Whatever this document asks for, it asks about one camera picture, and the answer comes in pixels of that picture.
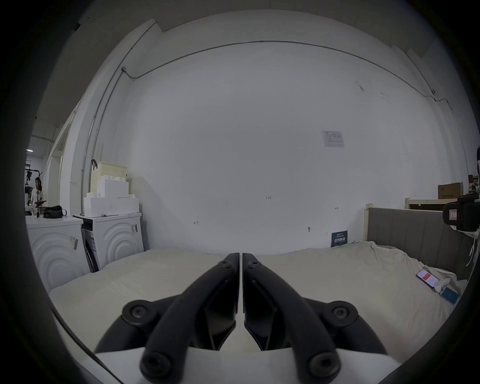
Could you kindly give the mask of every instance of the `wooden shelf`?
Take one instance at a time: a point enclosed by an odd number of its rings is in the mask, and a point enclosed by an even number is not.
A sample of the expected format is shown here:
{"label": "wooden shelf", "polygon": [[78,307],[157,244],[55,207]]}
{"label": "wooden shelf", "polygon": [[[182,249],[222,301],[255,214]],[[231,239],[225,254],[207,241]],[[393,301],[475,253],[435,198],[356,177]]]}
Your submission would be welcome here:
{"label": "wooden shelf", "polygon": [[405,199],[405,209],[442,211],[445,204],[454,202],[456,202],[456,199],[411,200],[407,197]]}

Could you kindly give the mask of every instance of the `ceiling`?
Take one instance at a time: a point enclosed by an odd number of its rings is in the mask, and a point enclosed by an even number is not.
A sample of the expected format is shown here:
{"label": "ceiling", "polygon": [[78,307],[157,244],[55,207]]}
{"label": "ceiling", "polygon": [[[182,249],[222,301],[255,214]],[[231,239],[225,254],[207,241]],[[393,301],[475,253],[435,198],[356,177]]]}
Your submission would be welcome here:
{"label": "ceiling", "polygon": [[[131,30],[154,18],[162,31],[209,15],[282,9],[328,17],[401,50],[422,56],[434,30],[407,3],[397,0],[96,0],[70,36],[40,103],[33,134],[55,138],[107,55]],[[32,138],[37,156],[50,142]]]}

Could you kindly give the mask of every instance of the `black bag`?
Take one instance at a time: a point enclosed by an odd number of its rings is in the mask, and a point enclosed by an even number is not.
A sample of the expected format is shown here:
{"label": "black bag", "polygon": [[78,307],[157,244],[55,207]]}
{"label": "black bag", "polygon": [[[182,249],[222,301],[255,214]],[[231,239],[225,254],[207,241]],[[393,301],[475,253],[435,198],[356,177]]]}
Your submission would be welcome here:
{"label": "black bag", "polygon": [[54,207],[44,207],[43,208],[43,217],[46,219],[59,219],[62,216],[67,215],[67,210],[63,209],[60,205]]}

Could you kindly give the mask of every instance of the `gray upholstered headboard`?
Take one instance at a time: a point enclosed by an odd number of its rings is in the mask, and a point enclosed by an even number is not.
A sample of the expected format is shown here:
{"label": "gray upholstered headboard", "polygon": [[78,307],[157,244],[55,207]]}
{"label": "gray upholstered headboard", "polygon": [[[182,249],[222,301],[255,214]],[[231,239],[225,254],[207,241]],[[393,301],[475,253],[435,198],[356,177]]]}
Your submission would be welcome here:
{"label": "gray upholstered headboard", "polygon": [[367,208],[367,241],[390,245],[422,263],[450,272],[458,279],[468,279],[468,254],[473,239],[454,231],[442,219],[440,211]]}

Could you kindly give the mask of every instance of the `smartphone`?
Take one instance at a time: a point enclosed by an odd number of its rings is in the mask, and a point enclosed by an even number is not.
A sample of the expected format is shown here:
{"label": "smartphone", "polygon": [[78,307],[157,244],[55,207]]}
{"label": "smartphone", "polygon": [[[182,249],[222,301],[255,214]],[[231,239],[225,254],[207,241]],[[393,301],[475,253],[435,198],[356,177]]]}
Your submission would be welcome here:
{"label": "smartphone", "polygon": [[425,269],[421,269],[417,273],[417,277],[425,284],[427,284],[430,288],[433,288],[433,286],[438,283],[438,279]]}
{"label": "smartphone", "polygon": [[452,304],[455,304],[458,300],[458,293],[451,290],[449,287],[443,287],[440,291],[440,296],[442,296],[445,300],[449,301]]}

